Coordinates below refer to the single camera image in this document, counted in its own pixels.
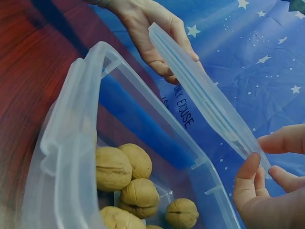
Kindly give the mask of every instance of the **wrist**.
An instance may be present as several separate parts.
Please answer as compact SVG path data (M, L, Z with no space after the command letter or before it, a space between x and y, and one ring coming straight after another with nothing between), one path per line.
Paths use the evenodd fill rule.
M106 9L118 17L128 14L132 10L141 9L146 0L108 0Z

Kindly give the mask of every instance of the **finger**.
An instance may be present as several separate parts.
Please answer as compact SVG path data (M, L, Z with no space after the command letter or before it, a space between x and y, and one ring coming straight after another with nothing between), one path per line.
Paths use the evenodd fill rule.
M305 154L305 124L289 125L258 139L266 153L300 153Z
M162 77L169 77L173 75L167 64L163 63L162 61L152 61L149 62L148 65Z
M269 197L269 192L265 187L265 171L263 167L259 167L255 178L254 178L254 187L257 197Z
M298 177L294 174L288 173L279 166L271 167L269 169L269 174L286 193L294 192L305 187L305 177Z
M256 197L254 178L261 158L258 153L251 154L237 172L234 184L233 201L238 210L252 198Z
M175 84L175 85L178 85L178 84L179 84L179 82L178 82L176 76L174 76L174 75L165 77L165 80L166 80L168 83L171 83L171 84Z
M172 19L170 35L195 62L199 61L199 56L194 52L186 35L183 21L176 16Z

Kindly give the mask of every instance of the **fingernail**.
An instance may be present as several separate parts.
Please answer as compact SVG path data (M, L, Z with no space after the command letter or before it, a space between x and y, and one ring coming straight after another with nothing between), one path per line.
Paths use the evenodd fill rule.
M192 56L196 62L200 60L199 56L194 51L192 51Z
M265 138L265 137L268 137L268 135L261 136L261 137L259 137L257 140L263 139L263 138Z

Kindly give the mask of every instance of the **hand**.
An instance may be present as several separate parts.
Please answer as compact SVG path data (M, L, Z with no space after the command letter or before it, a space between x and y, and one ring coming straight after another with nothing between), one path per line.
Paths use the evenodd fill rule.
M178 84L148 36L148 27L157 23L202 67L185 33L183 21L153 0L111 0L106 7L126 27L142 59L167 82Z
M271 154L305 154L305 125L286 126L259 138L262 149ZM233 201L248 229L302 229L305 225L305 177L297 177L278 166L269 174L287 194L271 198L265 188L260 156L251 154L235 178Z

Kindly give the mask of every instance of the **blue fabric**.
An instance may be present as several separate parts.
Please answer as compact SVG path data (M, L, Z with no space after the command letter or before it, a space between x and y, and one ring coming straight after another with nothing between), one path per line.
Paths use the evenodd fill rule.
M194 50L254 136L305 123L305 16L295 11L298 7L304 10L303 0L158 2L183 19L187 33L191 28L200 31L189 35ZM186 130L214 163L232 200L234 176L243 160L207 124L183 88L166 83L143 63L119 20L105 10L94 9L155 80L164 103L182 124L177 102L186 100L194 120ZM305 176L305 156L267 157L272 165ZM274 181L266 185L271 196L284 193Z
M183 169L195 164L189 154L163 131L111 75L101 81L99 103L175 168Z

